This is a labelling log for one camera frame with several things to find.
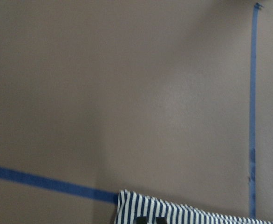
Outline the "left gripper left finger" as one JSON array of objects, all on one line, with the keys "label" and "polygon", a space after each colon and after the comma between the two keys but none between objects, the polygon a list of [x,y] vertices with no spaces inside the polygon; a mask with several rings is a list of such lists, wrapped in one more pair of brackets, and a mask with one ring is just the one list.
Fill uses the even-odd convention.
[{"label": "left gripper left finger", "polygon": [[136,224],[148,224],[147,217],[137,217]]}]

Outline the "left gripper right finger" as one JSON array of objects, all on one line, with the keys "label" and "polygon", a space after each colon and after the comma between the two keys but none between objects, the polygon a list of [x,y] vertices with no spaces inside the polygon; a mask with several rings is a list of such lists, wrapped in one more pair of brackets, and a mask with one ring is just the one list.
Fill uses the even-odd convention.
[{"label": "left gripper right finger", "polygon": [[166,224],[166,217],[156,217],[156,224]]}]

